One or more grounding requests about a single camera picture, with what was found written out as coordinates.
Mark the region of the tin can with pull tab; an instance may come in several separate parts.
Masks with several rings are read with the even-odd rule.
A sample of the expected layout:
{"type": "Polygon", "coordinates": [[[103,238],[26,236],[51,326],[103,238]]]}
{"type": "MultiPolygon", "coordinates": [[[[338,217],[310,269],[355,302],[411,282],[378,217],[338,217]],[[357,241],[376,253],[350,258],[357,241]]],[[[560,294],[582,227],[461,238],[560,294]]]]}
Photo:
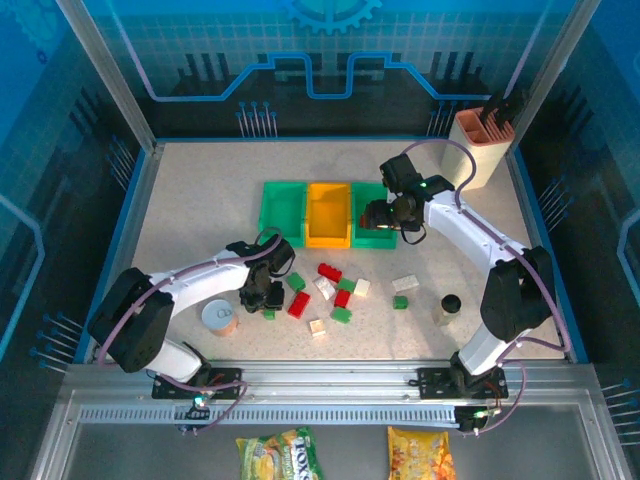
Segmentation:
{"type": "Polygon", "coordinates": [[[224,299],[210,301],[202,310],[201,320],[204,326],[218,337],[233,334],[239,323],[232,305],[224,299]]]}

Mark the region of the yellow plastic bin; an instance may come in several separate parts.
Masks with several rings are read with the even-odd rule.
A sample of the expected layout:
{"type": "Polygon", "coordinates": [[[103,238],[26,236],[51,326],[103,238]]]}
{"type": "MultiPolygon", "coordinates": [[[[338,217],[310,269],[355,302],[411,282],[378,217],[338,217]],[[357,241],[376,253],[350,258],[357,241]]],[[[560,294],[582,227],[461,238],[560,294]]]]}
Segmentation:
{"type": "Polygon", "coordinates": [[[310,183],[307,189],[305,246],[348,249],[352,209],[349,183],[310,183]]]}

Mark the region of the green yellow snack bag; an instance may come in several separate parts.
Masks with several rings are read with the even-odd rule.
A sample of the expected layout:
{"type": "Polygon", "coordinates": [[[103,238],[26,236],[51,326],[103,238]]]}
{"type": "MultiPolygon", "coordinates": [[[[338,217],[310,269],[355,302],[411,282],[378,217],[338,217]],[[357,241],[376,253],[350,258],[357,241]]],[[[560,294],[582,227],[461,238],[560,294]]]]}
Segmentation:
{"type": "Polygon", "coordinates": [[[313,430],[298,427],[271,436],[237,438],[240,480],[325,480],[313,430]]]}

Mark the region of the small bottle black cap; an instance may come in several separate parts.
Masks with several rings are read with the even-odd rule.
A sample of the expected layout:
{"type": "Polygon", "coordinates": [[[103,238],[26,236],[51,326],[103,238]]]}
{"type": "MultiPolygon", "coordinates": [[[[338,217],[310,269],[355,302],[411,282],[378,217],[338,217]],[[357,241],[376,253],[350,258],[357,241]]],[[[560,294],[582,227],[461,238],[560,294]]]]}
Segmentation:
{"type": "Polygon", "coordinates": [[[435,309],[435,325],[442,327],[450,324],[460,314],[461,307],[462,302],[457,295],[447,294],[442,297],[435,309]]]}

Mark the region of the aluminium frame post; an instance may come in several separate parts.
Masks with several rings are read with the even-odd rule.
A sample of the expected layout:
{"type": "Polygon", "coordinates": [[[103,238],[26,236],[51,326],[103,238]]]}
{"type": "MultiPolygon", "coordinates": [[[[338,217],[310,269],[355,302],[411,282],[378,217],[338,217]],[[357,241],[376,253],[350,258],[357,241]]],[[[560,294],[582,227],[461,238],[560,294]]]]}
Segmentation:
{"type": "Polygon", "coordinates": [[[155,155],[159,143],[82,0],[55,0],[77,40],[107,88],[116,107],[146,154],[155,155]]]}
{"type": "Polygon", "coordinates": [[[565,68],[601,0],[575,0],[559,34],[536,75],[521,114],[514,123],[512,149],[519,146],[551,88],[565,68]]]}

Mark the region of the aluminium frame beam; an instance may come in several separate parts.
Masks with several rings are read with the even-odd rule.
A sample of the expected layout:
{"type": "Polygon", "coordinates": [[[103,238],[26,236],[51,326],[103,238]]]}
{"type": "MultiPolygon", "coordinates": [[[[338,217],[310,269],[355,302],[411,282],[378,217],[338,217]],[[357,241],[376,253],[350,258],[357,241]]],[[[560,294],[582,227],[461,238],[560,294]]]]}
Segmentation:
{"type": "MultiPolygon", "coordinates": [[[[239,368],[249,384],[249,404],[417,404],[408,382],[419,368],[447,368],[446,360],[398,361],[215,361],[239,368]]],[[[515,396],[526,374],[521,402],[529,405],[574,403],[599,397],[594,368],[560,360],[516,360],[504,367],[509,394],[515,396]]],[[[148,403],[152,380],[145,372],[127,374],[115,365],[76,364],[68,368],[57,401],[66,403],[148,403]]]]}

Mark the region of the black connector block green light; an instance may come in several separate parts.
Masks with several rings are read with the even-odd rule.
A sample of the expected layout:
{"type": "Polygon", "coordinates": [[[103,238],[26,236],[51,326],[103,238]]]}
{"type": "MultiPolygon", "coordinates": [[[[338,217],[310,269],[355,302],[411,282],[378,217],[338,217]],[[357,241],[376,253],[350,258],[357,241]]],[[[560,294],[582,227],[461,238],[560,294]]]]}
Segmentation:
{"type": "Polygon", "coordinates": [[[176,428],[183,436],[188,433],[197,436],[198,431],[210,420],[211,410],[208,400],[209,397],[204,394],[196,395],[190,407],[178,407],[174,412],[176,428]]]}
{"type": "Polygon", "coordinates": [[[488,420],[502,412],[500,407],[483,406],[456,406],[454,419],[458,425],[457,430],[463,434],[477,435],[486,427],[488,420]]]}

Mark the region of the green plastic bin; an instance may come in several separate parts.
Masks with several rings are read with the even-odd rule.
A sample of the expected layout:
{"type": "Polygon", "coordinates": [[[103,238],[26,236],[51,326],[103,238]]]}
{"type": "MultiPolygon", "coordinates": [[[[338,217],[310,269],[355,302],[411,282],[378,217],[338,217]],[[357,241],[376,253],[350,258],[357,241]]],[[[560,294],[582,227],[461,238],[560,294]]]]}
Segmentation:
{"type": "Polygon", "coordinates": [[[278,228],[293,248],[304,247],[306,200],[304,182],[265,182],[258,229],[278,228]]]}
{"type": "Polygon", "coordinates": [[[355,249],[395,249],[397,233],[394,230],[367,230],[360,226],[361,215],[366,206],[374,200],[387,200],[387,190],[382,184],[367,182],[353,182],[351,184],[351,247],[355,249]]]}

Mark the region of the yellow orange snack bag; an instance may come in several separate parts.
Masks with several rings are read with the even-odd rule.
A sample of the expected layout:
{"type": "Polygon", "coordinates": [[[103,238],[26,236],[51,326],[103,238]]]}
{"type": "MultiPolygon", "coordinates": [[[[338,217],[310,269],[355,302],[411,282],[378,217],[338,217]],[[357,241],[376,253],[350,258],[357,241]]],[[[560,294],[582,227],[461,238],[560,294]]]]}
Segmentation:
{"type": "Polygon", "coordinates": [[[457,480],[447,432],[387,428],[388,480],[457,480]]]}

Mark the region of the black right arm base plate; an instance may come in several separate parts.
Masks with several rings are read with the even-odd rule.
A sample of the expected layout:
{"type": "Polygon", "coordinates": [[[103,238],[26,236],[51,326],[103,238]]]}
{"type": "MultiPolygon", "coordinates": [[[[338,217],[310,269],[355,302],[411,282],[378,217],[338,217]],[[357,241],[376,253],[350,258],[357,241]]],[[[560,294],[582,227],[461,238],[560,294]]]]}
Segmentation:
{"type": "Polygon", "coordinates": [[[502,400],[509,396],[504,371],[497,367],[477,376],[458,366],[418,368],[416,374],[410,384],[418,388],[423,400],[502,400]]]}

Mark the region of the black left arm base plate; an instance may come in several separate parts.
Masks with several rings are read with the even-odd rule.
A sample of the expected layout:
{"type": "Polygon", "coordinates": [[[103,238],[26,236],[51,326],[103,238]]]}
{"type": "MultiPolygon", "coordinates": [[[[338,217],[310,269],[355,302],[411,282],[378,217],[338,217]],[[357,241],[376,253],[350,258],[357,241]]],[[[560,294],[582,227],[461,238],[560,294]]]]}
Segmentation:
{"type": "Polygon", "coordinates": [[[235,400],[241,392],[239,382],[242,370],[239,368],[202,368],[186,385],[194,390],[186,390],[155,375],[151,397],[155,400],[188,400],[202,397],[205,400],[235,400]]]}

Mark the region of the beige utensil holder pink rim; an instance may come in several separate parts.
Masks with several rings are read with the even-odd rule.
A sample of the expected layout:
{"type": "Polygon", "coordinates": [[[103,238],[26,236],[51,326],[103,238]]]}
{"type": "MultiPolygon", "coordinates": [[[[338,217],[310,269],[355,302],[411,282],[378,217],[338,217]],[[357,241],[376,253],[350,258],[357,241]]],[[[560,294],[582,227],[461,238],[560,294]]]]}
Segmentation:
{"type": "MultiPolygon", "coordinates": [[[[508,148],[515,132],[509,122],[498,127],[495,115],[481,121],[482,108],[462,110],[456,113],[447,137],[464,146],[474,157],[476,173],[465,190],[483,188],[489,181],[508,148]]],[[[458,147],[447,144],[440,161],[442,176],[459,187],[472,172],[472,164],[458,147]]]]}

